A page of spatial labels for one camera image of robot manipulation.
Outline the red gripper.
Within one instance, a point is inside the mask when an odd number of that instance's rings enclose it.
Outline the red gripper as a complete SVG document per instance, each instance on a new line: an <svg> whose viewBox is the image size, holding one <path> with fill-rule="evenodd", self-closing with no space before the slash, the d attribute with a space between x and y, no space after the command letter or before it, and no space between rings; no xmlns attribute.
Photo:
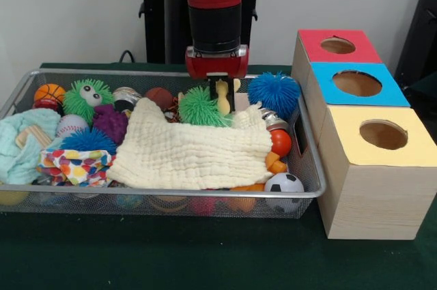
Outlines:
<svg viewBox="0 0 437 290"><path fill-rule="evenodd" d="M235 111L235 78L244 78L249 64L249 47L242 44L230 53L201 53L193 46L188 46L185 54L186 68L191 78L207 79L209 76L225 75L229 77L229 105L230 112ZM218 77L208 79L210 99L216 100L216 82Z"/></svg>

